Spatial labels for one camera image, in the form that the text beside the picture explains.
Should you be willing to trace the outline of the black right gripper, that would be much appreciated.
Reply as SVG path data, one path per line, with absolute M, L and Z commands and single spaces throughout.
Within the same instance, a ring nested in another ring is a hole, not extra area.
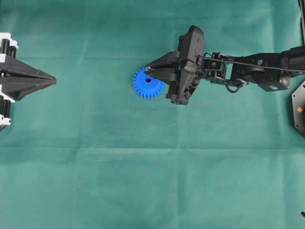
M 166 98 L 175 105 L 187 105 L 200 77 L 196 74 L 201 64 L 198 60 L 205 49 L 203 31 L 192 25 L 179 37 L 176 51 L 171 51 L 146 65 L 145 74 L 170 85 Z

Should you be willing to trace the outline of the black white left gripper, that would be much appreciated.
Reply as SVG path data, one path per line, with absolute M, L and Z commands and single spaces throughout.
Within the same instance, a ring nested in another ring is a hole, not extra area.
M 1 130 L 11 125 L 12 103 L 57 83 L 54 76 L 15 59 L 18 48 L 18 42 L 13 40 L 9 32 L 0 33 L 0 63 L 4 63 L 4 70 L 0 71 Z

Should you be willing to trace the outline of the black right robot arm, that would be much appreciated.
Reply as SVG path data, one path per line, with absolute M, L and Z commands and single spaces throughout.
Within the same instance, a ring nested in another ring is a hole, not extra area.
M 224 86 L 230 93 L 253 83 L 266 92 L 287 90 L 293 77 L 305 73 L 305 48 L 280 53 L 233 57 L 205 48 L 204 32 L 191 26 L 179 37 L 178 47 L 147 64 L 145 74 L 169 86 L 166 98 L 187 105 L 201 80 Z

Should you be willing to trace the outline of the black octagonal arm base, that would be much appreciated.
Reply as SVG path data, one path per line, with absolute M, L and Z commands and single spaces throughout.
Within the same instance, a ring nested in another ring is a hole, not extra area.
M 292 93 L 294 127 L 301 136 L 305 136 L 305 82 Z

